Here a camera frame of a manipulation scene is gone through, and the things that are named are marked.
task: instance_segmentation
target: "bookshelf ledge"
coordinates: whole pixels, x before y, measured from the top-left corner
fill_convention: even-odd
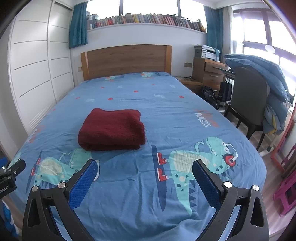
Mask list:
[[[185,27],[180,27],[180,26],[175,26],[175,25],[168,25],[168,24],[162,24],[162,23],[121,23],[121,24],[114,24],[114,25],[108,25],[108,26],[102,26],[102,27],[98,27],[98,28],[93,28],[93,29],[89,29],[87,30],[88,32],[91,31],[96,31],[98,29],[103,29],[103,28],[111,28],[111,27],[118,27],[118,26],[126,26],[126,25],[157,25],[157,26],[165,26],[165,27],[171,27],[171,28],[181,28],[181,29],[185,29],[188,31],[194,31],[194,32],[198,32],[200,34],[206,34],[204,32],[198,31],[198,30],[194,30],[191,28],[185,28]]]

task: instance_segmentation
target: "printer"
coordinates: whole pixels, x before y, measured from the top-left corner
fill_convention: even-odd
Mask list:
[[[194,46],[194,51],[194,57],[196,58],[208,58],[210,60],[219,62],[220,50],[217,50],[218,53],[216,53],[216,50],[210,46],[197,45]]]

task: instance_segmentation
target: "silver screw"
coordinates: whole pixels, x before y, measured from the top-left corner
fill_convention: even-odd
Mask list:
[[[231,188],[232,183],[231,182],[224,182],[224,186],[226,186],[227,188]]]
[[[253,185],[252,187],[255,191],[259,191],[259,187],[257,185]]]
[[[36,192],[38,190],[38,186],[33,186],[32,187],[32,192]]]
[[[59,183],[57,185],[58,188],[64,188],[66,186],[66,183]]]

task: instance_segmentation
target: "white sheer curtain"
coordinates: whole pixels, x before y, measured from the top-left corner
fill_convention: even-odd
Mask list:
[[[222,56],[225,54],[233,54],[233,41],[231,38],[232,33],[232,20],[233,20],[233,10],[232,7],[223,8],[223,47]]]

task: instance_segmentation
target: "gray chair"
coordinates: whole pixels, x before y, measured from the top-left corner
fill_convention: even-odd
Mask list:
[[[231,102],[228,103],[224,116],[232,113],[237,117],[237,128],[244,123],[248,127],[247,139],[250,139],[255,131],[263,130],[262,120],[268,94],[269,86],[256,70],[244,67],[236,69]],[[263,133],[257,150],[264,137]]]

